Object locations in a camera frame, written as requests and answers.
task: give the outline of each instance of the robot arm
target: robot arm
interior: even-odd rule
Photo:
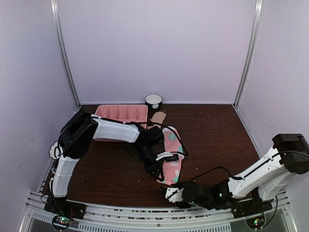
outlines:
[[[61,212],[67,218],[83,218],[84,206],[66,201],[67,188],[75,165],[89,149],[92,139],[110,139],[133,143],[147,173],[164,180],[164,159],[177,160],[168,152],[155,155],[152,146],[163,139],[158,127],[150,130],[139,124],[126,124],[102,119],[83,111],[64,126],[58,142],[51,149],[55,162],[54,178],[50,182],[49,204],[45,210]],[[309,171],[309,145],[301,134],[279,134],[273,138],[274,146],[254,165],[237,176],[214,186],[196,182],[180,182],[160,193],[179,207],[201,206],[207,209],[233,209],[235,218],[254,215],[272,208],[271,201],[295,174]],[[252,199],[243,199],[252,193]]]
[[[309,145],[302,134],[278,134],[273,142],[274,146],[259,161],[215,186],[182,182],[161,188],[160,193],[182,207],[232,208],[235,218],[270,210],[271,201],[289,179],[309,171]],[[243,201],[249,193],[252,198]]]
[[[50,181],[49,199],[51,207],[47,211],[63,212],[72,209],[66,201],[67,189],[74,168],[88,151],[93,139],[119,140],[133,143],[145,171],[163,181],[163,161],[178,159],[178,154],[164,152],[156,155],[152,146],[164,138],[158,127],[146,130],[140,124],[126,124],[80,110],[63,127],[58,142],[50,150],[54,163],[54,176]]]

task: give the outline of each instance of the wire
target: wire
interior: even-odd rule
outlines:
[[[224,170],[224,171],[229,175],[229,177],[231,177],[231,178],[234,179],[234,180],[242,180],[242,177],[233,176],[227,168],[222,167],[222,166],[218,166],[218,167],[209,169],[208,171],[205,171],[205,172],[203,172],[203,173],[200,174],[200,175],[197,175],[197,176],[193,177],[193,178],[190,179],[188,182],[194,181],[194,180],[196,180],[196,179],[198,179],[198,178],[200,178],[200,177],[202,177],[202,176],[204,176],[204,175],[206,175],[206,174],[208,174],[208,173],[211,173],[211,172],[213,172],[213,171],[215,171],[215,170],[218,170],[218,169]]]
[[[155,124],[155,125],[159,125],[159,126],[161,126],[161,127],[164,127],[164,128],[166,128],[166,129],[169,129],[171,132],[173,132],[174,133],[174,135],[176,136],[176,138],[177,138],[177,140],[179,141],[179,143],[180,143],[180,145],[182,146],[182,148],[183,148],[183,151],[184,151],[184,155],[185,156],[189,156],[189,153],[188,153],[188,151],[187,151],[187,149],[185,148],[185,146],[183,145],[183,142],[181,141],[181,139],[180,139],[180,137],[179,137],[179,135],[176,133],[176,131],[174,131],[171,127],[169,127],[169,126],[166,126],[166,125],[164,125],[164,124],[161,124],[161,123],[158,123],[158,122],[128,122],[128,123],[125,123],[125,124],[127,124],[127,125],[135,125],[135,124]]]
[[[59,205],[57,204],[57,202],[55,201],[55,198],[54,198],[53,182],[54,182],[54,180],[52,180],[52,182],[51,182],[51,184],[50,184],[51,195],[52,195],[52,198],[53,198],[53,200],[54,200],[55,205],[56,205],[57,208],[59,209],[59,212],[60,212],[61,214],[63,214],[63,212],[61,211],[61,208],[59,207]]]
[[[178,153],[178,154],[181,154],[181,155],[184,155],[184,156],[185,156],[185,153],[180,152],[180,151],[169,151],[169,153]]]
[[[52,219],[52,226],[53,226],[53,228],[55,229],[55,231],[65,231],[67,228],[70,227],[70,225],[71,225],[71,219],[69,219],[69,220],[70,220],[70,223],[69,223],[68,225],[66,225],[66,227],[59,229],[59,228],[56,228],[56,227],[54,226],[54,222],[57,221],[57,218],[58,218],[58,217],[65,217],[65,216],[63,216],[63,215],[56,215],[56,216],[54,216],[53,219]]]
[[[285,154],[285,153],[297,153],[297,154],[300,154],[300,155],[303,155],[303,156],[306,156],[306,157],[309,157],[308,154],[306,153],[303,153],[303,152],[299,152],[299,151],[292,151],[292,150],[288,150],[288,151],[280,151],[278,153],[276,153],[275,155],[273,155],[271,158],[275,158],[276,156],[278,155],[281,155],[281,154]],[[254,168],[251,172],[249,172],[248,174],[246,174],[244,176],[244,178],[248,177],[249,175],[251,175],[252,173],[254,173],[256,170],[258,170],[260,167],[262,167],[264,164],[268,163],[269,161],[271,161],[271,159],[267,159],[266,161],[264,161],[263,163],[261,163],[259,166],[257,166],[256,168]]]
[[[174,191],[169,197],[167,197],[167,199],[169,199],[169,198],[171,198],[172,196],[174,196],[177,192],[178,192],[178,190]]]
[[[274,218],[274,216],[275,216],[275,214],[277,212],[277,209],[278,209],[278,197],[276,195],[276,208],[275,208],[274,214],[272,215],[270,220],[266,224],[264,224],[263,229],[270,224],[270,222],[272,221],[272,219]]]
[[[44,196],[46,196],[46,195],[47,195],[47,193],[43,194],[43,195],[40,197],[41,202],[43,202],[43,203],[45,203],[45,204],[47,204],[47,202],[43,201],[43,199],[42,199],[42,198],[43,198]]]
[[[300,154],[300,155],[303,155],[303,156],[309,157],[309,155],[308,155],[308,154],[303,153],[303,152],[299,152],[299,151],[280,151],[280,152],[278,152],[277,154],[279,155],[279,154],[285,154],[285,153],[297,153],[297,154]]]

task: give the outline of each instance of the white wall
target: white wall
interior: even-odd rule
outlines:
[[[59,11],[82,103],[233,103],[254,0],[64,0]]]
[[[0,231],[16,231],[74,108],[50,1],[0,0]]]
[[[257,50],[240,114],[261,154],[278,133],[309,141],[309,1],[266,0]],[[287,193],[301,232],[308,231],[309,174]]]

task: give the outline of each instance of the pink towel with pattern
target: pink towel with pattern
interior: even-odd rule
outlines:
[[[174,127],[170,127],[170,128],[172,128],[179,136],[177,130]],[[167,128],[164,128],[162,132],[164,135],[165,151],[179,151],[183,153],[183,147],[179,143],[176,135]],[[158,182],[166,184],[166,185],[172,185],[178,182],[184,155],[178,154],[178,157],[179,159],[177,161],[171,161],[171,162],[164,161],[163,163],[164,181],[157,180]]]

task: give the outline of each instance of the wooden table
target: wooden table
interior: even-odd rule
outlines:
[[[97,105],[83,108],[94,113]],[[163,105],[161,109],[167,111],[164,124],[178,130],[190,154],[183,160],[180,181],[216,166],[237,174],[259,159],[231,105]],[[128,154],[133,150],[128,143],[93,141],[76,165],[68,199],[117,206],[173,206],[158,194],[162,184],[148,176],[143,162]],[[217,170],[197,182],[214,185],[225,178],[227,174]]]

